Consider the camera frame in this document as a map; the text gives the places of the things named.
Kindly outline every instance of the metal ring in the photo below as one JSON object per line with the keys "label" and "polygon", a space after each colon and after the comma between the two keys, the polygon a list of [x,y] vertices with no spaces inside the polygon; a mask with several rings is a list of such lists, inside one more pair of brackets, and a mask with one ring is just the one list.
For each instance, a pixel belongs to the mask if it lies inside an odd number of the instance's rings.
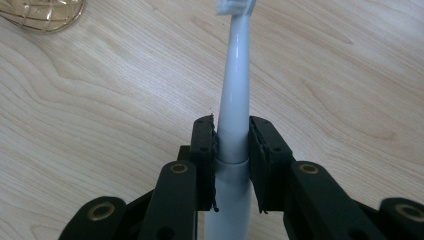
{"label": "metal ring", "polygon": [[90,210],[88,211],[87,217],[91,221],[100,221],[105,218],[108,218],[110,215],[112,215],[114,211],[115,211],[115,205],[113,205],[110,202],[102,202],[90,208]]}
{"label": "metal ring", "polygon": [[396,204],[395,208],[400,215],[410,220],[415,222],[424,222],[424,212],[421,209],[408,204]]}
{"label": "metal ring", "polygon": [[308,174],[317,174],[319,169],[312,164],[302,164],[299,166],[300,171]]}
{"label": "metal ring", "polygon": [[171,166],[171,171],[173,173],[184,173],[187,172],[188,166],[182,163],[177,163]]}

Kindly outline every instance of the round hole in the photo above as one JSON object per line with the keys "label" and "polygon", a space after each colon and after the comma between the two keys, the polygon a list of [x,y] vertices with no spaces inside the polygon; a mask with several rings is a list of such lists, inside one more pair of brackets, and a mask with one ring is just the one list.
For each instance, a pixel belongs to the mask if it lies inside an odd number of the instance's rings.
{"label": "round hole", "polygon": [[110,202],[103,202],[96,204],[94,207],[90,208],[88,211],[87,217],[91,221],[100,221],[105,218],[108,218],[115,211],[115,206]]}
{"label": "round hole", "polygon": [[169,240],[172,239],[175,236],[174,229],[170,227],[163,227],[159,229],[158,233],[156,234],[156,237],[159,240]]}
{"label": "round hole", "polygon": [[406,217],[406,218],[408,218],[412,221],[424,222],[424,211],[422,211],[422,210],[420,210],[420,209],[418,209],[414,206],[411,206],[411,205],[408,205],[408,204],[397,204],[395,206],[395,209],[400,215],[402,215],[402,216],[404,216],[404,217]]}
{"label": "round hole", "polygon": [[188,167],[185,164],[177,163],[171,166],[171,171],[173,173],[184,173],[187,170],[188,170]]}
{"label": "round hole", "polygon": [[302,164],[299,168],[302,172],[308,174],[317,174],[319,172],[318,168],[311,164]]}
{"label": "round hole", "polygon": [[368,235],[359,229],[349,229],[348,235],[353,240],[368,240]]}

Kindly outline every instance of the wood grain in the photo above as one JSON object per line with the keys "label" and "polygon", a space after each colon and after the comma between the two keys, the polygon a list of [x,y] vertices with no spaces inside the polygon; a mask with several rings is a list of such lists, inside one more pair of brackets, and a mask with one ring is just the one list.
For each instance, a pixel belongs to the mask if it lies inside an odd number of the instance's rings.
{"label": "wood grain", "polygon": [[[57,239],[87,201],[154,188],[219,113],[228,31],[206,0],[92,0],[51,35],[0,19],[0,238]],[[424,202],[421,1],[259,0],[251,77],[298,160],[372,207]],[[249,239],[288,239],[281,216],[254,201]]]}

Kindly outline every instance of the wooden surface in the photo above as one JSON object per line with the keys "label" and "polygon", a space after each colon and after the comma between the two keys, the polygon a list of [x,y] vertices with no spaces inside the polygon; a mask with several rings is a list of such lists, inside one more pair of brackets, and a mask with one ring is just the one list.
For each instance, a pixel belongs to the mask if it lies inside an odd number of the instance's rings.
{"label": "wooden surface", "polygon": [[[0,239],[57,239],[87,201],[151,190],[219,113],[229,20],[211,0],[91,0],[51,35],[0,19]],[[258,0],[251,114],[352,198],[423,203],[424,3]],[[249,239],[287,239],[253,202]]]}

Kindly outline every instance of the toothbrush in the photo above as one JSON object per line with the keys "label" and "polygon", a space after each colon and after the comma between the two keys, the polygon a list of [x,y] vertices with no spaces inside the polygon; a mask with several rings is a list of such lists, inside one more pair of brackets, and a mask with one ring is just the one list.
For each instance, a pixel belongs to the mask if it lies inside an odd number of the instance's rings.
{"label": "toothbrush", "polygon": [[218,15],[232,15],[218,119],[216,201],[220,211],[205,216],[205,239],[247,239],[249,181],[249,26],[256,0],[217,3]]}

